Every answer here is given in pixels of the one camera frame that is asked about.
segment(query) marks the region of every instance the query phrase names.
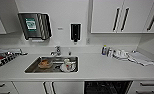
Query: cup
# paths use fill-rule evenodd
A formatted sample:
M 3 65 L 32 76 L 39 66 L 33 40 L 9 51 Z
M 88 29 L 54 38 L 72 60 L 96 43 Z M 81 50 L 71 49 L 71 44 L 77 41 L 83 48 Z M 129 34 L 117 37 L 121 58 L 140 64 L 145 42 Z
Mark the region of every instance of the cup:
M 67 70 L 71 70 L 72 69 L 72 63 L 69 62 L 70 60 L 69 59 L 65 59 L 64 60 L 64 64 L 65 64 L 65 67 Z

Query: dish rack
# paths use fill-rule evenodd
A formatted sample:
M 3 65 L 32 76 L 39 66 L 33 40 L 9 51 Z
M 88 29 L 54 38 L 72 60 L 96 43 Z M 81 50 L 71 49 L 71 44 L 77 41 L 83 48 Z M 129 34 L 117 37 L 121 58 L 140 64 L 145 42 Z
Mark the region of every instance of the dish rack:
M 0 58 L 0 67 L 5 65 L 6 63 L 9 63 L 10 61 L 18 57 L 21 53 L 22 53 L 21 49 L 19 49 L 19 51 L 0 49 L 0 56 L 2 57 Z

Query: kitchen sink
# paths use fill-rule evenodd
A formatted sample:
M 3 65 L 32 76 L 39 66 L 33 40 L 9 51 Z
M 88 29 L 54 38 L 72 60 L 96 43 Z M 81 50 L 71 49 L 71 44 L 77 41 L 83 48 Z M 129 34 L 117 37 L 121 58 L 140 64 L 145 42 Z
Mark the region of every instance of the kitchen sink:
M 64 60 L 69 59 L 70 62 L 75 62 L 75 69 L 71 72 L 78 71 L 78 57 L 38 57 L 26 70 L 25 73 L 59 73 L 64 72 L 61 70 L 61 65 L 64 64 Z M 53 65 L 50 68 L 39 68 L 38 64 L 42 60 L 48 60 Z

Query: white countertop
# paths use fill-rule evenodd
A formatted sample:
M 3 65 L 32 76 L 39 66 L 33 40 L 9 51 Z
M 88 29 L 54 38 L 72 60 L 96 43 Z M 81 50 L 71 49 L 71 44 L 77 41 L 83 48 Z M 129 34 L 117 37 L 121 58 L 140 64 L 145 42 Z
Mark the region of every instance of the white countertop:
M 89 81 L 89 80 L 154 80 L 154 65 L 142 66 L 129 61 L 108 58 L 101 54 L 76 53 L 78 72 L 25 73 L 38 57 L 47 54 L 19 56 L 0 67 L 0 81 Z

